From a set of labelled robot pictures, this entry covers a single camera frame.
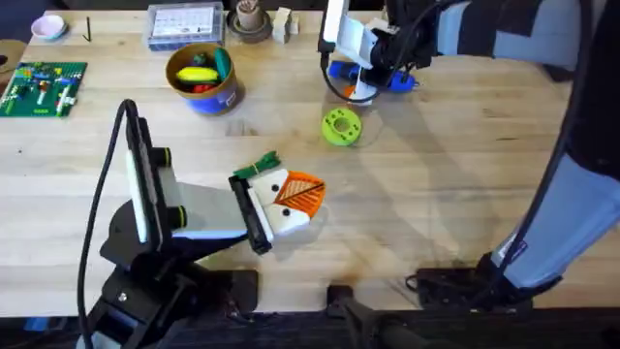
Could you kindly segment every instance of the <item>wooden table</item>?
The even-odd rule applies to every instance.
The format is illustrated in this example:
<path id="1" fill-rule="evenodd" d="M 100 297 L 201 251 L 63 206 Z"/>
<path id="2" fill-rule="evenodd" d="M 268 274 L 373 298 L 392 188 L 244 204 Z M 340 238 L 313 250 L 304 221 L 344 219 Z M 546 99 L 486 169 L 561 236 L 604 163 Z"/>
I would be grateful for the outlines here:
<path id="1" fill-rule="evenodd" d="M 361 114 L 357 146 L 335 147 L 319 127 L 323 114 L 343 105 L 319 72 L 320 13 L 301 13 L 301 34 L 284 46 L 228 36 L 247 93 L 219 117 L 192 112 L 167 86 L 170 53 L 144 46 L 145 12 L 60 14 L 72 27 L 68 37 L 33 40 L 23 60 L 88 62 L 78 104 L 65 119 L 0 119 L 0 316 L 76 313 L 87 212 L 124 98 L 138 103 L 155 144 L 171 147 L 179 180 L 227 188 L 233 170 L 277 149 L 288 169 L 326 181 L 324 206 L 307 230 L 261 258 L 244 242 L 204 262 L 259 270 L 264 311 L 321 309 L 332 280 L 355 285 L 369 306 L 416 308 L 405 275 L 473 264 L 512 231 L 567 105 L 568 88 L 533 65 L 437 58 L 416 73 L 417 92 L 382 95 Z M 87 16 L 92 43 L 82 39 Z M 98 254 L 109 219 L 128 197 L 116 155 L 89 259 L 89 304 L 112 269 Z M 618 247 L 620 235 L 606 235 L 536 304 L 619 305 Z"/>

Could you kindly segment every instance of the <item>bowl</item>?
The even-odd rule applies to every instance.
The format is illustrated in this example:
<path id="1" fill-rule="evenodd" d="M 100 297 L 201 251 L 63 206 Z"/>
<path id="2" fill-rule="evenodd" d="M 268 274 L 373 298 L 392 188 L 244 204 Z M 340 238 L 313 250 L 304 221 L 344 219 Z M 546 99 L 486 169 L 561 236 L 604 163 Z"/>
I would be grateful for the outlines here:
<path id="1" fill-rule="evenodd" d="M 216 44 L 190 44 L 173 53 L 166 65 L 166 79 L 170 87 L 183 97 L 194 111 L 200 113 L 221 115 L 230 111 L 240 100 L 233 60 L 225 48 L 224 52 L 231 61 L 231 70 L 217 87 L 201 93 L 192 93 L 176 78 L 176 73 L 189 66 L 196 54 L 204 53 L 213 59 L 217 48 L 222 47 Z"/>
<path id="2" fill-rule="evenodd" d="M 45 15 L 37 18 L 30 26 L 35 38 L 50 41 L 58 39 L 67 29 L 67 23 L 61 16 Z"/>

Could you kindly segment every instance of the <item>green spool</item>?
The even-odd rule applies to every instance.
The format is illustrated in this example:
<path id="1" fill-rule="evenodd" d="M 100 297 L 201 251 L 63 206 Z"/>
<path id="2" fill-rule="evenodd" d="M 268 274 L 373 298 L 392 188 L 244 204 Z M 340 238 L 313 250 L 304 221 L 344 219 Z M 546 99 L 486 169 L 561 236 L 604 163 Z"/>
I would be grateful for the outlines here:
<path id="1" fill-rule="evenodd" d="M 361 135 L 361 120 L 351 110 L 336 108 L 323 117 L 321 132 L 334 145 L 351 145 Z"/>

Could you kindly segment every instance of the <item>clear plastic box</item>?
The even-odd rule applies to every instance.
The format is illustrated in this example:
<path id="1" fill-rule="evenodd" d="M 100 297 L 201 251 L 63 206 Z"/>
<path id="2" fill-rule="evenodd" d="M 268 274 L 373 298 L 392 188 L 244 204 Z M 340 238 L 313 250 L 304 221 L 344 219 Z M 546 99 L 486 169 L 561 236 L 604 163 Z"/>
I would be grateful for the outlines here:
<path id="1" fill-rule="evenodd" d="M 150 5 L 144 42 L 154 51 L 175 50 L 193 43 L 224 44 L 222 2 Z"/>

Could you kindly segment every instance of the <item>black cable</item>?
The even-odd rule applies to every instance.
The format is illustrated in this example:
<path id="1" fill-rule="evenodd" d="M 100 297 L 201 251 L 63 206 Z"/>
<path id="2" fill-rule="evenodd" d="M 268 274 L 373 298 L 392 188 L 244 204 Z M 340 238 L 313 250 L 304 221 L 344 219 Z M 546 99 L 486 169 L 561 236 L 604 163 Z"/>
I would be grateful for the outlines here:
<path id="1" fill-rule="evenodd" d="M 114 148 L 116 147 L 116 139 L 118 138 L 120 124 L 125 112 L 138 115 L 136 103 L 134 103 L 134 101 L 132 100 L 124 100 L 123 103 L 120 104 L 120 106 L 118 107 L 118 111 L 116 112 L 114 126 L 112 127 L 112 133 L 109 139 L 108 153 L 106 154 L 106 160 L 104 161 L 104 166 L 101 168 L 99 180 L 97 181 L 97 187 L 95 188 L 95 195 L 93 196 L 90 213 L 88 214 L 88 224 L 86 225 L 84 244 L 81 248 L 81 256 L 79 257 L 79 270 L 77 272 L 77 317 L 79 320 L 79 328 L 81 330 L 81 335 L 86 349 L 93 349 L 91 332 L 90 329 L 88 329 L 88 319 L 86 318 L 86 306 L 84 305 L 84 278 L 86 276 L 88 250 L 90 249 L 90 241 L 93 237 L 93 228 L 95 226 L 95 217 L 97 216 L 97 207 L 99 206 L 99 200 L 101 199 L 101 193 L 104 189 L 104 183 L 106 182 L 106 175 L 108 174 L 109 164 L 111 163 Z"/>
<path id="2" fill-rule="evenodd" d="M 538 213 L 541 204 L 543 203 L 544 196 L 551 184 L 551 180 L 553 176 L 557 172 L 557 169 L 560 165 L 560 161 L 565 153 L 567 153 L 568 143 L 570 132 L 576 125 L 578 121 L 578 106 L 581 103 L 581 96 L 583 95 L 585 76 L 587 72 L 587 66 L 589 64 L 589 48 L 592 40 L 592 25 L 590 25 L 590 21 L 592 18 L 592 8 L 587 6 L 581 7 L 581 19 L 582 22 L 585 23 L 581 25 L 581 43 L 579 45 L 579 56 L 578 56 L 578 64 L 577 64 L 577 74 L 574 79 L 573 91 L 571 93 L 571 98 L 569 100 L 569 106 L 567 109 L 566 116 L 562 121 L 562 125 L 560 126 L 560 134 L 558 135 L 557 141 L 555 143 L 555 147 L 553 148 L 553 152 L 551 153 L 551 157 L 549 159 L 549 163 L 544 169 L 544 174 L 542 175 L 541 184 L 536 190 L 536 194 L 534 195 L 534 199 L 530 204 L 530 207 L 519 226 L 518 231 L 514 235 L 514 240 L 511 242 L 506 255 L 502 259 L 502 263 L 499 268 L 487 284 L 487 286 L 480 291 L 477 295 L 475 295 L 472 299 L 470 299 L 468 305 L 470 308 L 475 307 L 486 295 L 488 295 L 502 280 L 504 277 L 504 272 L 508 268 L 508 264 L 511 262 L 512 257 L 516 253 L 520 243 L 525 238 L 532 222 L 536 214 Z"/>
<path id="3" fill-rule="evenodd" d="M 396 58 L 396 63 L 394 63 L 392 70 L 391 70 L 391 74 L 389 75 L 390 81 L 394 78 L 394 74 L 396 74 L 396 72 L 400 69 L 401 64 L 403 64 L 402 61 L 405 56 L 405 53 L 409 49 L 411 49 L 411 42 L 410 42 L 411 36 L 416 32 L 416 29 L 418 29 L 419 24 L 426 18 L 426 16 L 428 16 L 428 14 L 430 14 L 431 11 L 434 11 L 440 6 L 453 5 L 453 4 L 457 4 L 459 2 L 465 2 L 465 1 L 469 1 L 469 0 L 439 0 L 437 2 L 434 2 L 428 5 L 426 9 L 424 9 L 424 11 L 422 11 L 422 13 L 419 14 L 416 20 L 414 20 L 414 22 L 408 28 L 409 31 L 407 32 L 407 35 L 405 36 L 405 40 L 403 41 L 406 44 L 403 46 L 402 49 L 400 49 L 400 52 L 398 53 L 398 58 Z"/>
<path id="4" fill-rule="evenodd" d="M 398 58 L 396 59 L 396 63 L 393 65 L 391 69 L 391 73 L 389 74 L 389 81 L 391 81 L 394 78 L 394 75 L 396 74 L 396 72 L 400 70 L 400 66 L 403 64 L 402 60 L 405 56 L 405 52 L 411 49 L 411 43 L 410 43 L 411 36 L 416 32 L 416 29 L 418 29 L 419 24 L 426 18 L 426 16 L 428 16 L 428 14 L 431 11 L 435 10 L 439 6 L 444 6 L 448 4 L 451 5 L 451 4 L 456 4 L 459 2 L 465 2 L 465 1 L 469 1 L 469 0 L 439 0 L 437 2 L 432 3 L 431 5 L 426 7 L 424 11 L 422 11 L 422 13 L 416 18 L 416 20 L 414 20 L 412 25 L 409 27 L 409 32 L 405 36 L 405 40 L 404 40 L 406 45 L 404 45 L 403 48 L 400 49 Z M 329 80 L 329 77 L 327 75 L 328 63 L 329 63 L 329 53 L 322 52 L 321 53 L 321 70 L 323 71 L 323 79 L 325 80 L 325 83 L 327 84 L 327 87 L 329 87 L 331 92 L 333 92 L 333 94 L 338 96 L 340 99 L 345 100 L 346 102 L 349 102 L 349 103 L 364 103 L 364 102 L 372 101 L 375 98 L 377 98 L 377 96 L 379 96 L 380 94 L 379 90 L 377 90 L 377 92 L 375 92 L 372 96 L 361 98 L 361 99 L 352 99 L 347 96 L 344 96 L 331 84 L 331 81 Z M 414 66 L 411 65 L 410 67 L 406 69 L 407 74 L 409 74 L 409 72 L 411 71 L 413 67 Z"/>
<path id="5" fill-rule="evenodd" d="M 338 96 L 340 99 L 343 99 L 349 103 L 364 103 L 364 102 L 372 101 L 375 98 L 377 98 L 377 96 L 379 96 L 379 90 L 377 90 L 372 96 L 369 96 L 366 98 L 360 98 L 360 99 L 353 99 L 353 98 L 349 98 L 343 95 L 342 93 L 340 93 L 340 91 L 338 91 L 336 87 L 334 87 L 331 84 L 331 81 L 329 80 L 329 76 L 327 75 L 328 63 L 329 63 L 329 54 L 325 52 L 321 53 L 321 71 L 323 72 L 323 79 L 325 80 L 325 83 L 327 84 L 327 87 L 329 87 L 331 92 L 333 92 L 333 94 Z"/>

